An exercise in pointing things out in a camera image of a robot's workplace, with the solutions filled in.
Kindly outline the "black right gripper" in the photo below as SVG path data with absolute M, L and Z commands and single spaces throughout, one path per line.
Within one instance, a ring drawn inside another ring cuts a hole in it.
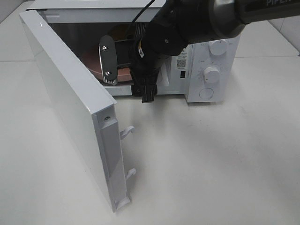
M 128 67 L 134 84 L 131 93 L 141 97 L 142 103 L 154 101 L 157 94 L 158 73 L 169 59 L 168 55 L 154 51 L 148 42 L 141 38 L 114 42 L 109 35 L 101 37 L 99 57 L 103 82 L 117 84 L 117 66 Z

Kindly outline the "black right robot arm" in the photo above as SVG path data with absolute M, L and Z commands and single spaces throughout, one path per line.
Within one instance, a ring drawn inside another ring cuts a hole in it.
M 297 0 L 168 0 L 148 24 L 134 19 L 128 26 L 132 36 L 101 37 L 102 80 L 116 85 L 118 70 L 128 68 L 132 95 L 152 102 L 162 65 L 188 45 L 235 38 L 250 23 L 299 13 Z

